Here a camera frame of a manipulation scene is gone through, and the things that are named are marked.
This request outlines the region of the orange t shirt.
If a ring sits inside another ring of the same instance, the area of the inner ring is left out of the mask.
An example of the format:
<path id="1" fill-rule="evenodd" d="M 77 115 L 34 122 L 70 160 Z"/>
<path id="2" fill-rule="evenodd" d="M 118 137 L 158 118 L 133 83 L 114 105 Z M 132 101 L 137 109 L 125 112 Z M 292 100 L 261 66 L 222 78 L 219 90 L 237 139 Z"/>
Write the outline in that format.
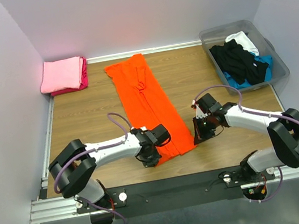
<path id="1" fill-rule="evenodd" d="M 135 128 L 154 129 L 162 124 L 171 141 L 158 148 L 159 165 L 195 148 L 189 128 L 153 75 L 142 54 L 105 67 L 112 79 L 126 115 Z"/>

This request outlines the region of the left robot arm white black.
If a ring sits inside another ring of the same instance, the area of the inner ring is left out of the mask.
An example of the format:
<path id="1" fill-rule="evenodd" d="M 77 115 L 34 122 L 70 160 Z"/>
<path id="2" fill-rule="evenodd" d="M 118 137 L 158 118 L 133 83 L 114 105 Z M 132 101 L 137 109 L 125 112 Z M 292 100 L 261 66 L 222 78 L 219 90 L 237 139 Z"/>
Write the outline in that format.
<path id="1" fill-rule="evenodd" d="M 79 196 L 97 210 L 107 207 L 109 194 L 101 182 L 91 177 L 95 169 L 125 157 L 135 157 L 143 166 L 154 167 L 161 158 L 157 147 L 167 138 L 164 127 L 157 126 L 151 130 L 132 128 L 118 138 L 99 143 L 73 140 L 49 165 L 54 191 L 64 198 Z"/>

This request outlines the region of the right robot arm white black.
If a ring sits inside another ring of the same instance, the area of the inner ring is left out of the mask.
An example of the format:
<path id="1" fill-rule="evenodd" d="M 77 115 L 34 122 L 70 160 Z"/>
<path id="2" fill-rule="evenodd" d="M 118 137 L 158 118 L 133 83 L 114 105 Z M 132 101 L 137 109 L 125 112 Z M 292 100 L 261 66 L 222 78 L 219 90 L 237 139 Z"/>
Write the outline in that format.
<path id="1" fill-rule="evenodd" d="M 268 168 L 299 167 L 299 111 L 267 112 L 243 107 L 236 103 L 216 105 L 207 111 L 198 107 L 193 118 L 194 143 L 214 138 L 217 127 L 238 127 L 267 134 L 272 147 L 253 151 L 240 163 L 240 175 L 254 182 Z"/>

